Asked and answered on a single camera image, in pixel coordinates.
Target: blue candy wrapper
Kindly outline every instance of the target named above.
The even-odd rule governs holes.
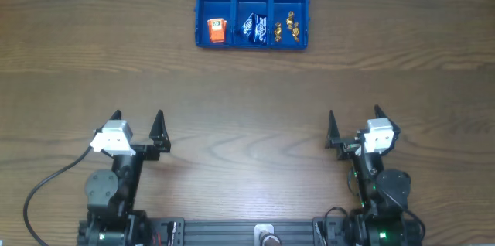
[[[266,45],[266,15],[254,14],[253,18],[254,34],[252,42]]]
[[[253,20],[255,15],[256,14],[252,12],[241,27],[241,35],[246,36],[249,39],[251,39],[251,34],[253,33]]]

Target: orange package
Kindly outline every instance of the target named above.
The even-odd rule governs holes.
[[[208,30],[210,31],[210,41],[212,43],[225,42],[225,30],[227,29],[227,21],[218,19],[208,20]]]

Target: wooden table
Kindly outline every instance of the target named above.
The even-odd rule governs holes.
[[[152,217],[311,218],[358,208],[349,162],[323,149],[328,112],[352,135],[374,104],[401,127],[384,163],[412,177],[425,243],[495,241],[495,0],[311,0],[309,47],[202,50],[196,0],[0,0],[0,240],[34,245],[28,192],[121,109],[147,142],[162,109],[172,153],[145,164]],[[74,245],[91,153],[29,209]]]

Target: blue tray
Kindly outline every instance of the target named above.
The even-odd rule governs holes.
[[[205,48],[274,48],[305,49],[308,46],[309,0],[196,0],[196,45]],[[294,21],[299,23],[299,42],[287,29],[288,12],[294,12]],[[240,34],[240,28],[255,12],[267,16],[267,45],[249,42]],[[212,43],[208,32],[209,19],[227,20],[225,43]],[[275,23],[282,24],[282,40],[275,42]]]

